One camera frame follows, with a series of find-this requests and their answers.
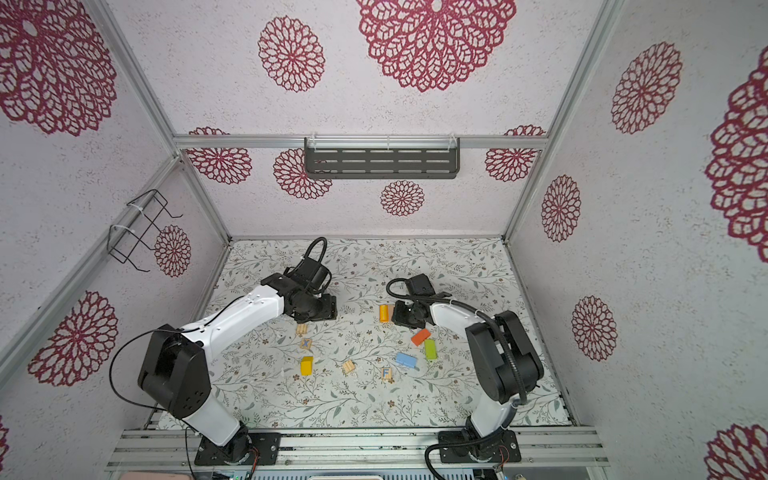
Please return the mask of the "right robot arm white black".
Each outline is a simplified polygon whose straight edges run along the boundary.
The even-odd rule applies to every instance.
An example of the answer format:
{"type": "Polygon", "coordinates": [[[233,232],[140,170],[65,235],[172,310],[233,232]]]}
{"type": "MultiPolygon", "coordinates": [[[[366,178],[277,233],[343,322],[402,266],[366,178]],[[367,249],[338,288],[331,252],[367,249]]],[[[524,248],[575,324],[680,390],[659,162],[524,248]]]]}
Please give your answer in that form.
{"type": "Polygon", "coordinates": [[[443,463],[517,461],[519,447],[509,427],[545,373],[518,315],[506,310],[491,316],[437,292],[424,274],[392,279],[385,289],[396,299],[396,325],[444,328],[467,342],[482,391],[462,430],[440,433],[437,445],[427,449],[426,462],[434,452],[443,463]]]}

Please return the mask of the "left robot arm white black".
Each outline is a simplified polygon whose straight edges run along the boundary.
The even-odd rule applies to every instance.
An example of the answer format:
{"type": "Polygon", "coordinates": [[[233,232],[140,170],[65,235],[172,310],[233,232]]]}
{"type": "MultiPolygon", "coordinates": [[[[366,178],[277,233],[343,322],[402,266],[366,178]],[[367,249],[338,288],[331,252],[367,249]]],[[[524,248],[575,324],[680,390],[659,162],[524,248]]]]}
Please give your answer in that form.
{"type": "Polygon", "coordinates": [[[180,328],[169,324],[145,332],[149,343],[138,387],[164,410],[201,436],[198,465],[257,463],[266,452],[248,427],[212,391],[209,365],[232,344],[281,316],[298,324],[333,320],[337,303],[322,257],[305,252],[299,263],[264,278],[220,311],[180,328]]]}

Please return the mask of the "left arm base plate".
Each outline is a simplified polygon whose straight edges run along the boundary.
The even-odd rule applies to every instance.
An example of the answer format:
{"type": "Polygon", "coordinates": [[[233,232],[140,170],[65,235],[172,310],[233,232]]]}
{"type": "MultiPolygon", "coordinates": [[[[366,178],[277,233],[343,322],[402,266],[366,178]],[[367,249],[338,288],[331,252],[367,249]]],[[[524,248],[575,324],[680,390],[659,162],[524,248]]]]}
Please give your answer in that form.
{"type": "Polygon", "coordinates": [[[217,446],[206,437],[201,439],[193,464],[195,466],[272,466],[277,462],[282,435],[279,433],[238,433],[225,446],[217,446]]]}

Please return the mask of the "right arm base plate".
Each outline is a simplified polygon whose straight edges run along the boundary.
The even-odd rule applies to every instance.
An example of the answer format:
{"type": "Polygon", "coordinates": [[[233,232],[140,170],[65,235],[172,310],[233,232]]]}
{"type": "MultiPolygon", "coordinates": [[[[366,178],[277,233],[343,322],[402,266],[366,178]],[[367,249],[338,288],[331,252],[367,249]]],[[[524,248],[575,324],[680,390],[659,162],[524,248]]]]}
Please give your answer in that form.
{"type": "Polygon", "coordinates": [[[437,439],[440,461],[445,464],[518,463],[522,459],[517,437],[508,429],[469,446],[459,446],[459,443],[469,442],[463,431],[440,431],[437,439]]]}

